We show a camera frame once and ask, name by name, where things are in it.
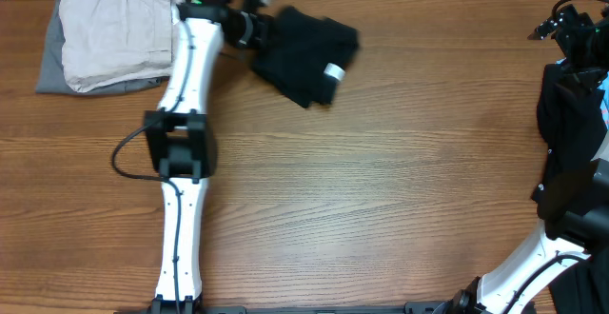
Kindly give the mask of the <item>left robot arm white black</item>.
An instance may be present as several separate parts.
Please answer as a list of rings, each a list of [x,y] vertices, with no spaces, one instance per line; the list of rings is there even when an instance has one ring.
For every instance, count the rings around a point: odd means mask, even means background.
[[[202,213],[217,147],[207,117],[212,73],[224,44],[260,49],[272,0],[189,0],[177,6],[177,50],[166,92],[144,118],[164,198],[162,265],[150,313],[198,313]]]

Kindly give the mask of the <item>black t-shirt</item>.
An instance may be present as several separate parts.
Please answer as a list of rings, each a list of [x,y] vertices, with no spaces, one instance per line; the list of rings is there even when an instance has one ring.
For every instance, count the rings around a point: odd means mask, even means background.
[[[359,47],[356,29],[288,6],[274,18],[251,69],[302,108],[329,106]]]

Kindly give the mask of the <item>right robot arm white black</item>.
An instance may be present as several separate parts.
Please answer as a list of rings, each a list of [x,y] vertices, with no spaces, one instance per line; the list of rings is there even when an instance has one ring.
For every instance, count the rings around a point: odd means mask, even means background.
[[[537,105],[548,147],[531,198],[538,223],[497,268],[443,303],[406,304],[407,313],[531,313],[541,290],[608,247],[608,11],[593,21],[559,0],[530,34],[554,40],[561,60],[545,66]]]

